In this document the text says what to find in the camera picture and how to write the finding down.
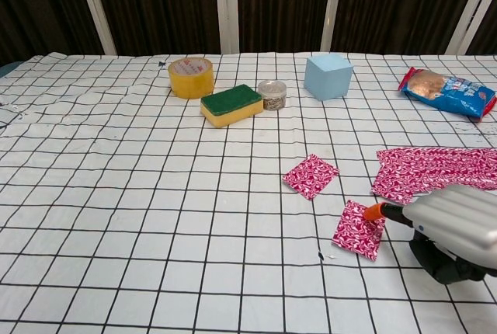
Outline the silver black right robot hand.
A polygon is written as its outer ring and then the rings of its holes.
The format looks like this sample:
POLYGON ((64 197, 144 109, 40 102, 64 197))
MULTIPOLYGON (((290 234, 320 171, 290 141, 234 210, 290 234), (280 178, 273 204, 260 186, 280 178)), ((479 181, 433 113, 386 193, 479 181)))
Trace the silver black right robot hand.
POLYGON ((387 218, 414 230, 416 260, 438 283, 481 281, 496 276, 496 195, 449 185, 410 204, 368 207, 368 221, 387 218))

